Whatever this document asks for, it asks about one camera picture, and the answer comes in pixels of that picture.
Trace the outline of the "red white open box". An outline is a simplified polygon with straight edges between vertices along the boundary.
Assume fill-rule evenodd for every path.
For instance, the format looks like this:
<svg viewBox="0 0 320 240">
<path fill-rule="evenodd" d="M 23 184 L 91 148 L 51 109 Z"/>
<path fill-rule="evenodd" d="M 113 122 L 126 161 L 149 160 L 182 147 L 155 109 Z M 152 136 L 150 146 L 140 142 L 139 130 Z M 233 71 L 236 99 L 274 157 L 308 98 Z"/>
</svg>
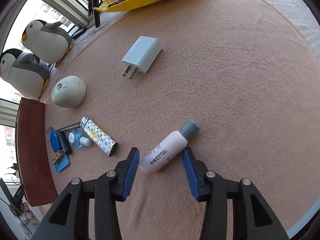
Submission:
<svg viewBox="0 0 320 240">
<path fill-rule="evenodd" d="M 47 153 L 45 111 L 44 103 L 21 98 L 16 117 L 18 171 L 31 206 L 50 204 L 57 198 Z"/>
</svg>

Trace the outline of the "blue floss box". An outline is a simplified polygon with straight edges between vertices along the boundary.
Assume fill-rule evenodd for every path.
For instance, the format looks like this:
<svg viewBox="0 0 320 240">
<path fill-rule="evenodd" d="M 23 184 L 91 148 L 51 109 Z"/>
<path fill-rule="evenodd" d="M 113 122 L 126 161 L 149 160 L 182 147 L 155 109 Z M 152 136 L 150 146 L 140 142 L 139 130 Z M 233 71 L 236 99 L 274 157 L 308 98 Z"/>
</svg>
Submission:
<svg viewBox="0 0 320 240">
<path fill-rule="evenodd" d="M 69 157 L 64 153 L 58 131 L 50 133 L 50 145 L 55 155 L 52 158 L 52 164 L 55 172 L 60 173 L 70 165 Z"/>
</svg>

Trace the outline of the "black cylinder tube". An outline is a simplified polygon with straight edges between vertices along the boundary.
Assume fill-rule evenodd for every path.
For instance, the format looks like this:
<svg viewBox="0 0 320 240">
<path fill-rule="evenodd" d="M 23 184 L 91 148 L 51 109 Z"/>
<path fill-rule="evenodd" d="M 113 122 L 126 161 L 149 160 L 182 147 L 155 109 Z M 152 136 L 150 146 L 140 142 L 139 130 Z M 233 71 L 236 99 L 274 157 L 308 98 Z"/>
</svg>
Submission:
<svg viewBox="0 0 320 240">
<path fill-rule="evenodd" d="M 69 156 L 70 154 L 72 154 L 72 149 L 71 146 L 66 138 L 66 135 L 64 132 L 58 131 L 58 135 L 59 135 L 59 140 L 62 146 L 62 150 L 63 153 L 67 156 Z"/>
</svg>

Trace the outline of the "small clear blue bottle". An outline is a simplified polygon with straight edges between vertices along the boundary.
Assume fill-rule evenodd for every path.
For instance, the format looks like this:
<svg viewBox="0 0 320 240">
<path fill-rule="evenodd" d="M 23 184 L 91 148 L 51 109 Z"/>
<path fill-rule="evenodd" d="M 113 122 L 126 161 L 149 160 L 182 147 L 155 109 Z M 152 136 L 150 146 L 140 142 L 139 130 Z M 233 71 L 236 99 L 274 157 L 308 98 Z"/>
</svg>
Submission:
<svg viewBox="0 0 320 240">
<path fill-rule="evenodd" d="M 92 144 L 91 139 L 85 137 L 79 129 L 69 131 L 68 141 L 75 148 L 90 147 Z"/>
</svg>

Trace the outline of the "patterned lighter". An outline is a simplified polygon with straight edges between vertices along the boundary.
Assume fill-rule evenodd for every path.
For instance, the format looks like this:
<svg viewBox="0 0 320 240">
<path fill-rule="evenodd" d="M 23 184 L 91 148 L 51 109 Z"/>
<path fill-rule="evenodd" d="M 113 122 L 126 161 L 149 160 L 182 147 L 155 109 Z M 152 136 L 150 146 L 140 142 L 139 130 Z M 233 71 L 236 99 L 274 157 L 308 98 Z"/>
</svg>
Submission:
<svg viewBox="0 0 320 240">
<path fill-rule="evenodd" d="M 118 143 L 91 117 L 84 115 L 81 119 L 80 127 L 108 157 L 111 157 L 114 154 L 118 147 Z"/>
</svg>

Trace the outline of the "pink bottle grey cap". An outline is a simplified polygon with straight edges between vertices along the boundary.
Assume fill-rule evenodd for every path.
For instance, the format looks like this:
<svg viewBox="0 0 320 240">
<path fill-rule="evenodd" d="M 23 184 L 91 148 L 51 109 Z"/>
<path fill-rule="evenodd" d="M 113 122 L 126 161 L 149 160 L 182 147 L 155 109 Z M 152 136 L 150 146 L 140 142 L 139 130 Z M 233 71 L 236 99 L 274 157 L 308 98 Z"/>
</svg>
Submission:
<svg viewBox="0 0 320 240">
<path fill-rule="evenodd" d="M 140 169 L 144 174 L 159 171 L 176 157 L 198 131 L 199 126 L 188 119 L 177 131 L 171 132 L 150 153 L 140 161 Z"/>
</svg>

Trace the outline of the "round white plug adapter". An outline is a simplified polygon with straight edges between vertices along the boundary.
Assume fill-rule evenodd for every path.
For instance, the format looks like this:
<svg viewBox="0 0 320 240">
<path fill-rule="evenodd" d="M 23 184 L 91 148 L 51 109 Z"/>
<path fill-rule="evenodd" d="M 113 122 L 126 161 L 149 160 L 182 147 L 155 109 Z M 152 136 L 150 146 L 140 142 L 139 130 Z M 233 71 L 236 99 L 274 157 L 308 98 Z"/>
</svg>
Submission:
<svg viewBox="0 0 320 240">
<path fill-rule="evenodd" d="M 64 77 L 52 89 L 52 102 L 64 108 L 76 108 L 86 96 L 86 84 L 79 77 Z"/>
</svg>

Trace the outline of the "pink fleece blanket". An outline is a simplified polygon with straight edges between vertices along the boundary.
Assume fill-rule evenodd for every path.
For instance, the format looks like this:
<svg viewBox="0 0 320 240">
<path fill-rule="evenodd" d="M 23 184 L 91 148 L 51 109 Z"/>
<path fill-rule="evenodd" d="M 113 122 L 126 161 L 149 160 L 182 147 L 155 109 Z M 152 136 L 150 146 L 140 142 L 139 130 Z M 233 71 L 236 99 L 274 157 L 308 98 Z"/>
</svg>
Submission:
<svg viewBox="0 0 320 240">
<path fill-rule="evenodd" d="M 146 74 L 122 74 L 140 36 L 162 51 Z M 263 0 L 166 0 L 102 21 L 80 37 L 51 82 L 75 75 L 83 103 L 61 108 L 43 95 L 46 126 L 93 118 L 119 146 L 76 148 L 53 173 L 57 192 L 75 177 L 98 178 L 132 147 L 146 156 L 193 119 L 195 157 L 222 177 L 250 179 L 291 228 L 319 198 L 319 61 L 296 28 Z"/>
</svg>

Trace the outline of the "large penguin plush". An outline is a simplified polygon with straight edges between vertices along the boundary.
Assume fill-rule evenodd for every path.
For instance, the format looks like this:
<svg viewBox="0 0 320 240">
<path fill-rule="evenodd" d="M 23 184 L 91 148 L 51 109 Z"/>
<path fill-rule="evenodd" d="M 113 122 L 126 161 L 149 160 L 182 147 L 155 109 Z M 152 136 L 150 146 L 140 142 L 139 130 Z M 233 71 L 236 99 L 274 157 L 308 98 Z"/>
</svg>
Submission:
<svg viewBox="0 0 320 240">
<path fill-rule="evenodd" d="M 11 48 L 1 54 L 1 78 L 24 97 L 39 99 L 49 81 L 49 67 L 33 53 Z"/>
</svg>

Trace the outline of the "small penguin plush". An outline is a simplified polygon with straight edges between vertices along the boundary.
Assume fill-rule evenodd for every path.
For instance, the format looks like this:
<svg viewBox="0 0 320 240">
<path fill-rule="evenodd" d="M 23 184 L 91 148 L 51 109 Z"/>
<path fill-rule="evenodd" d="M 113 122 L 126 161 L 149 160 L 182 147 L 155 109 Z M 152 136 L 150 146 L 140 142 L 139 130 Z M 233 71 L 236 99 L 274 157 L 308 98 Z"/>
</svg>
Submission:
<svg viewBox="0 0 320 240">
<path fill-rule="evenodd" d="M 22 34 L 23 46 L 42 61 L 54 64 L 55 68 L 73 48 L 72 39 L 67 31 L 60 28 L 61 24 L 60 21 L 33 20 Z"/>
</svg>

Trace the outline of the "white usb charger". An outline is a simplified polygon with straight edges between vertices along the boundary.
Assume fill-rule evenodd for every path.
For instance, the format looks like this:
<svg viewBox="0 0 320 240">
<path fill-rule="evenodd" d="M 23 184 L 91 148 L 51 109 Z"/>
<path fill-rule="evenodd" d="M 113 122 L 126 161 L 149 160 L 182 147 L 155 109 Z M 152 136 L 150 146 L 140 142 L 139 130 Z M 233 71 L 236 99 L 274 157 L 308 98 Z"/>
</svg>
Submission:
<svg viewBox="0 0 320 240">
<path fill-rule="evenodd" d="M 140 36 L 122 59 L 126 65 L 122 76 L 132 80 L 137 72 L 146 74 L 161 51 L 159 39 Z"/>
</svg>

